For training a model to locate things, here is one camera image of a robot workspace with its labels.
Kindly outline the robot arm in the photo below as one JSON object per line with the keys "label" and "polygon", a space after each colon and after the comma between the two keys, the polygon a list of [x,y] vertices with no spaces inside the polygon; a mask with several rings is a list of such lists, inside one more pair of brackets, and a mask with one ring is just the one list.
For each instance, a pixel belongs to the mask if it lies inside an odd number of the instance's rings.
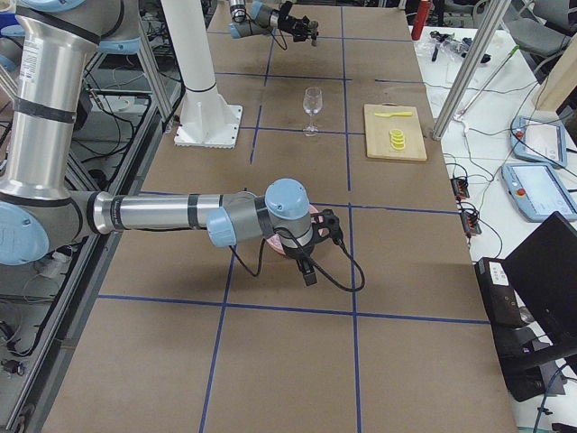
{"label": "robot arm", "polygon": [[218,247],[277,236],[306,284],[312,252],[331,217],[311,214],[304,187],[274,181],[264,195],[114,196],[65,186],[83,72],[97,51],[141,45],[134,1],[21,1],[24,30],[14,123],[1,178],[1,262],[22,265],[92,234],[205,230]]}
{"label": "robot arm", "polygon": [[262,1],[252,1],[251,10],[247,10],[242,0],[229,1],[231,22],[229,31],[233,39],[253,35],[272,35],[275,30],[292,36],[293,42],[311,41],[316,46],[318,22],[307,16],[297,18],[291,15],[293,3],[285,1],[273,8]]}

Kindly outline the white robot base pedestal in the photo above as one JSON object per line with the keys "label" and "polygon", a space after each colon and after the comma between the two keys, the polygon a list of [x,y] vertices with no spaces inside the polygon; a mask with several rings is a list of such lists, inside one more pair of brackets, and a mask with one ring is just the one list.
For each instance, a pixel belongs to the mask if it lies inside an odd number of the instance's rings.
{"label": "white robot base pedestal", "polygon": [[161,6],[185,88],[175,144],[232,149],[243,108],[219,93],[201,3],[163,0]]}

